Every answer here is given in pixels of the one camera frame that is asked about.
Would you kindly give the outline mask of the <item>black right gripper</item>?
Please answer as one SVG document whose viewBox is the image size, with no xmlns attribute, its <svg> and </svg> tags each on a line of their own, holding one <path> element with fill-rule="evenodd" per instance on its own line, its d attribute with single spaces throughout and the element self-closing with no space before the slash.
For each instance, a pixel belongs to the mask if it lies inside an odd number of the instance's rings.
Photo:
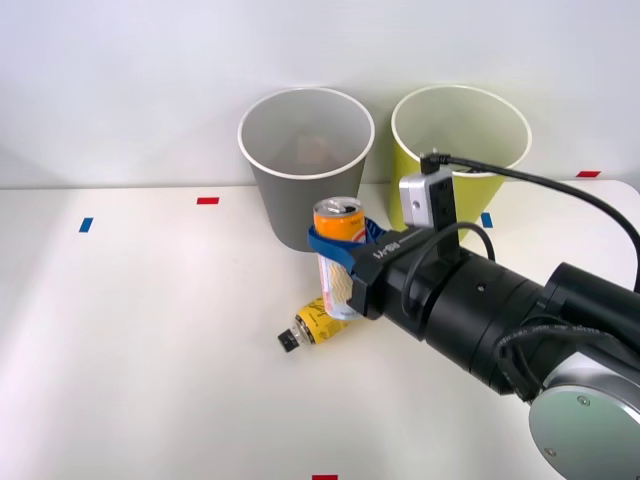
<svg viewBox="0 0 640 480">
<path fill-rule="evenodd" d="M 432 229 L 419 228 L 388 232 L 366 217 L 363 243 L 322 236 L 314 226 L 308 230 L 308 243 L 314 252 L 338 263 L 352 277 L 349 305 L 361 316 L 426 321 L 440 286 L 440 258 L 435 250 L 412 277 L 407 307 L 403 306 L 402 291 L 412 265 L 433 234 Z"/>
</svg>

